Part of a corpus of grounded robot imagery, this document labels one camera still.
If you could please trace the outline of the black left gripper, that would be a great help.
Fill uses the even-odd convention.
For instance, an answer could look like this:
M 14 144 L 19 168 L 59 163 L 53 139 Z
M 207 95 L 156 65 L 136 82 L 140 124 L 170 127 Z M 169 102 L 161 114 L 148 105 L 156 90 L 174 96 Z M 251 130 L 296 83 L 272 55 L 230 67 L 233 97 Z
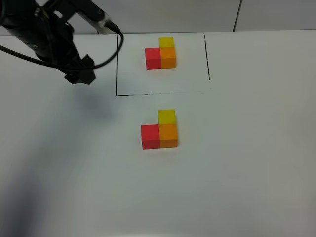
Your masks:
M 94 61 L 89 55 L 80 58 L 80 55 L 73 42 L 74 29 L 64 24 L 61 28 L 52 26 L 48 22 L 43 22 L 44 32 L 46 33 L 47 43 L 41 52 L 37 52 L 36 56 L 46 62 L 58 67 L 58 70 L 65 74 L 65 79 L 71 84 L 87 84 L 90 85 L 96 75 L 93 70 L 65 70 L 65 68 L 86 68 L 94 66 Z

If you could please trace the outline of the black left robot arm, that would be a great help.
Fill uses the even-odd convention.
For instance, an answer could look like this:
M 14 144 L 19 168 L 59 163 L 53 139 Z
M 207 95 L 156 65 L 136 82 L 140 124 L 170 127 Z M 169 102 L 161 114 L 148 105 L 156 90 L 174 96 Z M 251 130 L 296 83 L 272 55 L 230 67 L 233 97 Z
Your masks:
M 73 42 L 74 29 L 69 19 L 80 12 L 76 0 L 49 0 L 43 6 L 35 0 L 2 0 L 1 25 L 29 47 L 41 63 L 65 74 L 71 84 L 91 84 L 96 76 L 94 61 L 80 58 Z

